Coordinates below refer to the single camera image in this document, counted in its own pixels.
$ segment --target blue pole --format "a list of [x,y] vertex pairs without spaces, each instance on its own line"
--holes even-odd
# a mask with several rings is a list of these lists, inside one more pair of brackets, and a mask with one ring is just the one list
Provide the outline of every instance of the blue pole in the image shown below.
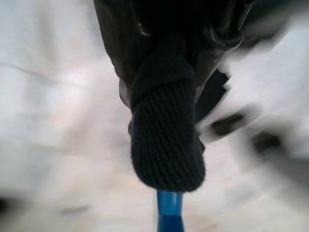
[[158,232],[184,232],[182,219],[183,194],[157,191]]

